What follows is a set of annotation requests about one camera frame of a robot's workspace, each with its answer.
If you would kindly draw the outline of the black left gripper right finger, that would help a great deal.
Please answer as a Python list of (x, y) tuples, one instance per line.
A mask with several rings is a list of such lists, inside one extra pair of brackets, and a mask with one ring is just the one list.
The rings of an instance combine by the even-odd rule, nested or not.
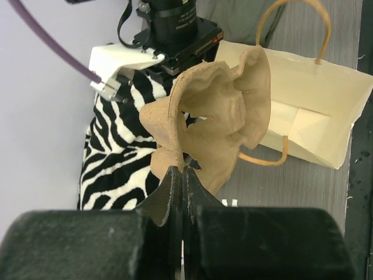
[(186, 279), (353, 279), (332, 216), (318, 208), (224, 206), (183, 173)]

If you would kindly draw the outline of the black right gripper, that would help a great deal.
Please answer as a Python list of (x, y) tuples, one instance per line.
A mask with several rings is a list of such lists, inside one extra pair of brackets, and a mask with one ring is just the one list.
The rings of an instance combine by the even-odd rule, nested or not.
[(176, 78), (181, 72), (201, 63), (214, 61), (224, 32), (215, 22), (190, 17), (158, 17), (151, 22), (151, 35), (143, 47), (163, 53), (163, 62), (143, 72), (159, 83)]

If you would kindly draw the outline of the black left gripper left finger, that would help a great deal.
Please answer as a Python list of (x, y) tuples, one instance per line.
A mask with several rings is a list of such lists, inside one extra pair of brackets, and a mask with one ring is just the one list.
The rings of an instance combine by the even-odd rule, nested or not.
[(180, 279), (182, 174), (131, 211), (30, 211), (1, 243), (2, 279)]

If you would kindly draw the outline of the brown pulp cup carrier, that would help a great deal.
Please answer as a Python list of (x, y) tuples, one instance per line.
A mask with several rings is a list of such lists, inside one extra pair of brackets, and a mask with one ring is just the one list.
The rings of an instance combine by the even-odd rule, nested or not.
[(184, 154), (212, 194), (230, 178), (241, 146), (255, 148), (271, 113), (270, 66), (264, 49), (245, 50), (235, 68), (203, 62), (184, 71), (169, 96), (146, 104), (140, 122), (156, 140), (150, 169), (162, 179), (170, 166), (183, 170)]

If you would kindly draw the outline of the brown paper takeout bag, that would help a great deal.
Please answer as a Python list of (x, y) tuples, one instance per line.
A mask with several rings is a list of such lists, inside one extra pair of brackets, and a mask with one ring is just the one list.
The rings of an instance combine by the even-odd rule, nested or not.
[(331, 23), (319, 1), (309, 4), (325, 22), (316, 58), (223, 41), (217, 59), (230, 66), (245, 101), (245, 146), (281, 151), (338, 169), (354, 123), (372, 91), (372, 76), (323, 59)]

